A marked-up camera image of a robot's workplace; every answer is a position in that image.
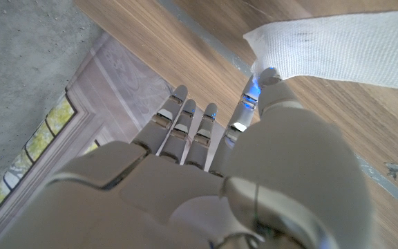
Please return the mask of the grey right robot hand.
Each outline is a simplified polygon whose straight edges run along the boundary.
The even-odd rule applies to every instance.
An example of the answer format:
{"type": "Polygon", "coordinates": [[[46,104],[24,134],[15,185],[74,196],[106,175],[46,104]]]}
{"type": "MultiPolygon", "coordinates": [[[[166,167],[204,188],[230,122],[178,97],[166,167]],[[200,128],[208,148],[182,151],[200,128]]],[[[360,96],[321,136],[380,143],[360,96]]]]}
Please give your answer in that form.
{"type": "Polygon", "coordinates": [[[340,130],[275,68],[252,77],[210,165],[214,107],[192,143],[180,87],[130,143],[54,173],[0,248],[370,248],[374,210],[340,130]]]}

